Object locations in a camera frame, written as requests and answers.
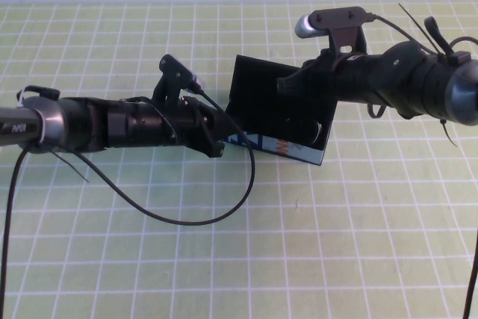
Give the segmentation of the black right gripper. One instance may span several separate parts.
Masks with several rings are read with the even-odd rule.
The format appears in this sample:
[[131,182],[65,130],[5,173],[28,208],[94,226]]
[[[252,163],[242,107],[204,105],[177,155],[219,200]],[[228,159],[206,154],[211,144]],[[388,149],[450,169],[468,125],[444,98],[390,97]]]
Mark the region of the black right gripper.
[[276,79],[277,93],[283,96],[361,96],[365,92],[365,54],[335,57],[328,49],[295,72]]

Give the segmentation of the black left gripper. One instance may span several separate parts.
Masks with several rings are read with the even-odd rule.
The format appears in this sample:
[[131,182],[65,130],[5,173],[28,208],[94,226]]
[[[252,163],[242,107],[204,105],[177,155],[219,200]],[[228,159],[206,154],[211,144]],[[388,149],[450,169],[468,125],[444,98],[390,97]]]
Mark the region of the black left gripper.
[[222,156],[223,140],[238,133],[235,125],[234,119],[224,111],[218,111],[191,96],[181,98],[173,114],[178,144],[209,158]]

